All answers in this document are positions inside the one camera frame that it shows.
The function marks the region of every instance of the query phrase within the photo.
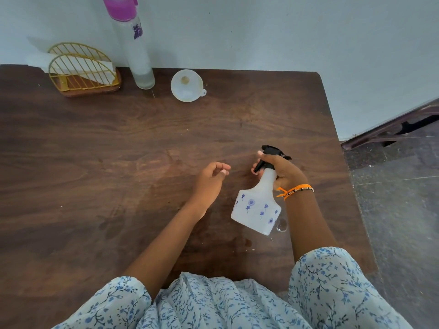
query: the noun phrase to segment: blue flower print on bottle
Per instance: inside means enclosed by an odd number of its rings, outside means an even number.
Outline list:
[[[134,30],[134,39],[139,38],[143,34],[142,27],[139,24],[136,24],[133,27],[133,30]]]

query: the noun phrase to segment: pink bottle cap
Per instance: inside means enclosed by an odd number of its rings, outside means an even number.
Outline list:
[[[137,0],[104,0],[110,17],[119,22],[127,22],[137,16]]]

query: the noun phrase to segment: wooden table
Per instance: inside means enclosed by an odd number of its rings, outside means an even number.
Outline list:
[[[42,71],[0,68],[2,327],[49,328],[140,254],[188,199],[212,160],[232,171],[197,224],[181,271],[253,278],[286,290],[288,232],[266,237],[231,220],[262,144],[293,157],[338,241],[376,270],[317,73],[199,70],[207,95],[177,101],[176,70],[143,91],[126,69],[113,94],[68,99]]]

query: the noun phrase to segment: white wall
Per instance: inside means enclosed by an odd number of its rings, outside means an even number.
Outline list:
[[[317,71],[340,139],[439,97],[439,0],[139,0],[153,66]],[[102,0],[0,0],[0,63],[78,41],[126,65]]]

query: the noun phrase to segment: hand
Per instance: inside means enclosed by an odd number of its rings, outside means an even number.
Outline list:
[[[285,158],[281,156],[276,155],[266,155],[262,151],[258,151],[258,162],[262,159],[263,161],[266,161],[267,163],[273,164],[274,169],[276,170],[278,178],[273,183],[273,189],[277,190],[279,187],[290,190],[293,187],[296,187],[298,185],[308,183],[308,179],[303,174],[300,169],[294,165],[291,161],[286,160]],[[251,168],[251,172],[258,176],[260,179],[264,173],[263,170],[259,170],[257,173],[255,173],[255,167],[256,164],[253,164],[253,167]]]
[[[192,206],[200,213],[199,219],[204,216],[206,210],[217,198],[222,181],[229,175],[230,169],[230,165],[225,163],[212,162],[198,175],[194,191],[187,205]]]

